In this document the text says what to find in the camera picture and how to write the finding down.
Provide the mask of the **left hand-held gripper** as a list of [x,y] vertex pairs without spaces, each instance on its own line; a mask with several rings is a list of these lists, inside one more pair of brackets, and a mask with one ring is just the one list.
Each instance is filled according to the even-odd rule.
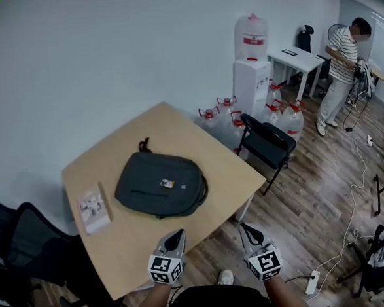
[[163,236],[149,257],[148,273],[154,283],[173,285],[185,268],[186,232],[177,229]]

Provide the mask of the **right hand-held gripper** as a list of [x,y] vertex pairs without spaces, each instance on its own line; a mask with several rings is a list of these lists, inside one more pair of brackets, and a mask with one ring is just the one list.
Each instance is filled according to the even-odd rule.
[[245,254],[253,252],[253,248],[261,248],[245,259],[248,269],[259,281],[266,281],[280,274],[283,258],[280,250],[271,243],[268,231],[254,223],[239,225],[242,246]]

